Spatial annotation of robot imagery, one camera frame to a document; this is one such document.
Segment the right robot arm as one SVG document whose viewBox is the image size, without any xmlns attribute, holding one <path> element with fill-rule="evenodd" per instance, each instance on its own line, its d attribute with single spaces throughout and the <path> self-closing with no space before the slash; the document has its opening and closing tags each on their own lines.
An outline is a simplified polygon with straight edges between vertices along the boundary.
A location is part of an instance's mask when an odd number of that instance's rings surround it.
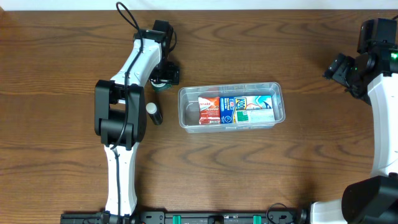
<svg viewBox="0 0 398 224">
<path fill-rule="evenodd" d="M 302 223 L 397 223 L 397 18 L 362 23 L 358 56 L 339 54 L 324 77 L 371 105 L 371 176 L 345 188 L 341 199 L 315 202 Z"/>
</svg>

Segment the blue white drink mix box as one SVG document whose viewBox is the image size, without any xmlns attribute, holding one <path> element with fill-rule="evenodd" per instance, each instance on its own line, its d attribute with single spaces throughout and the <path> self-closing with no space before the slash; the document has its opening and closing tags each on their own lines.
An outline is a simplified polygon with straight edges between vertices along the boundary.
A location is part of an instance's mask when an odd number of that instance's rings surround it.
<svg viewBox="0 0 398 224">
<path fill-rule="evenodd" d="M 220 98 L 221 124 L 235 124 L 234 114 L 238 110 L 272 109 L 271 96 L 227 96 Z"/>
</svg>

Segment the red orange medicine box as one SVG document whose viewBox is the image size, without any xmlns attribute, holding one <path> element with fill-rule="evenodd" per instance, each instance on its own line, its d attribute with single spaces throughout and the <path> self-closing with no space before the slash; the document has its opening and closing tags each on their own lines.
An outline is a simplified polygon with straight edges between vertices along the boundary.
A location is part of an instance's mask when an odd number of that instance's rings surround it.
<svg viewBox="0 0 398 224">
<path fill-rule="evenodd" d="M 200 108 L 199 124 L 220 124 L 220 98 L 219 97 L 199 97 Z"/>
</svg>

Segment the white green medicine packet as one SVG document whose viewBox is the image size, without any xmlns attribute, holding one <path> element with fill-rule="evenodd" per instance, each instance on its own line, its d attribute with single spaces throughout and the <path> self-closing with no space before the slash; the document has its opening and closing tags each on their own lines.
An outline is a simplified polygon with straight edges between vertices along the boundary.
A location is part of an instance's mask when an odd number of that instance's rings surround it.
<svg viewBox="0 0 398 224">
<path fill-rule="evenodd" d="M 272 109 L 238 110 L 234 114 L 235 123 L 267 123 L 275 121 Z"/>
</svg>

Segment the black bottle white cap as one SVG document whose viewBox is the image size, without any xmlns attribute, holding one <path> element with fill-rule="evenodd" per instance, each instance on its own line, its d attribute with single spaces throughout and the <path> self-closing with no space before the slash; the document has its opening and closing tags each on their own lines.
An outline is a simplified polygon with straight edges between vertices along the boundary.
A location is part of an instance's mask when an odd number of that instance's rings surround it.
<svg viewBox="0 0 398 224">
<path fill-rule="evenodd" d="M 155 125 L 161 125 L 163 122 L 162 115 L 155 103 L 148 103 L 146 105 L 146 111 L 149 114 L 149 117 L 151 118 L 152 122 Z"/>
</svg>

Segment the green square box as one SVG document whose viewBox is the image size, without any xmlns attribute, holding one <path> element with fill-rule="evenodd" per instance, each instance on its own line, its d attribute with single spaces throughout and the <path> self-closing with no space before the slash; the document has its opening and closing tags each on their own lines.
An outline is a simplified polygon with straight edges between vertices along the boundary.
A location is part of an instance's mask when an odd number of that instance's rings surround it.
<svg viewBox="0 0 398 224">
<path fill-rule="evenodd" d="M 150 83 L 151 83 L 152 89 L 156 93 L 168 90 L 168 89 L 170 89 L 172 87 L 172 85 L 169 84 L 169 83 L 158 83 L 158 84 L 156 84 L 153 81 L 151 81 Z"/>
</svg>

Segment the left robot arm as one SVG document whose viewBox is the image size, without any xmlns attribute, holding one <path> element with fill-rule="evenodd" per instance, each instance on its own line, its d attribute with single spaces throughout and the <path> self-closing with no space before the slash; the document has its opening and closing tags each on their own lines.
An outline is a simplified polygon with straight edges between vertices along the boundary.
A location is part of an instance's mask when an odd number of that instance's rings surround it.
<svg viewBox="0 0 398 224">
<path fill-rule="evenodd" d="M 179 84 L 180 69 L 168 60 L 176 43 L 169 22 L 156 20 L 152 29 L 134 35 L 132 52 L 120 71 L 95 86 L 95 133 L 108 160 L 105 223 L 127 222 L 135 211 L 135 158 L 147 124 L 144 87 Z"/>
</svg>

